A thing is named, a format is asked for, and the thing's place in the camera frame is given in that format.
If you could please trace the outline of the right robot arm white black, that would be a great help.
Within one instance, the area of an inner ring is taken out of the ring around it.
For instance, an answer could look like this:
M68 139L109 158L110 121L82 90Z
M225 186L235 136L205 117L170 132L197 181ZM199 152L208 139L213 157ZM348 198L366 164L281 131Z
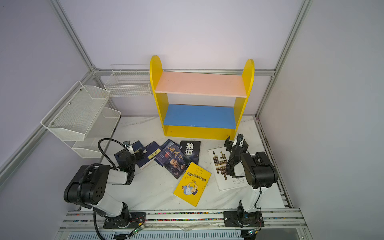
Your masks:
M265 152L257 152L254 155L249 153L249 145L242 134L238 134L234 141L227 138L224 147L230 152L226 163L227 173L232 178L239 179L240 176L235 173L235 167L241 164L244 169L242 177L256 191L256 196L250 200L251 206L247 210L240 201L235 211L224 212L225 227L260 229L265 224L258 202L262 199L264 191L277 182L277 171Z

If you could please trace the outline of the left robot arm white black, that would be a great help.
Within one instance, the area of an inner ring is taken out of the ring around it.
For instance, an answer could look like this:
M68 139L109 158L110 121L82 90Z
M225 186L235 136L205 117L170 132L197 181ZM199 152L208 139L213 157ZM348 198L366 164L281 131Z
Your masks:
M115 154L118 168L102 164L83 165L64 191L64 200L94 211L105 218L104 229L142 228L145 213L130 213L126 203L106 192L108 185L130 185L135 176L136 162L143 158L143 151L131 147Z

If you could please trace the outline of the white portfolio book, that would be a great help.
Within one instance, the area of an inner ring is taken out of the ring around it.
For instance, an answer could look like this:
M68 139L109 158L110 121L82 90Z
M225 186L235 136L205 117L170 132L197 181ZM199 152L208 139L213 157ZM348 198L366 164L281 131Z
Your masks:
M244 188L248 184L245 178L233 178L229 175L226 165L230 157L230 152L225 147L208 150L212 161L213 175L217 182L219 191Z

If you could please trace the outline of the dark purple portrait book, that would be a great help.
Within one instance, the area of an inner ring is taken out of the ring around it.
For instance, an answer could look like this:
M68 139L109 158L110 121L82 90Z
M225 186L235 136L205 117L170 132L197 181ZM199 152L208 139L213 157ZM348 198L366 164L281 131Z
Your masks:
M168 145L157 156L164 167L178 179L192 162L176 145Z

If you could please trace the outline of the yellow cartoon cover book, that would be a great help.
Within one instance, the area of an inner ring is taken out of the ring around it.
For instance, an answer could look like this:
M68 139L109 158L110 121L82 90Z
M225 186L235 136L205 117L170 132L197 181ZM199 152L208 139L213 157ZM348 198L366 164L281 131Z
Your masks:
M211 175L207 170L191 163L177 185L174 196L197 207Z

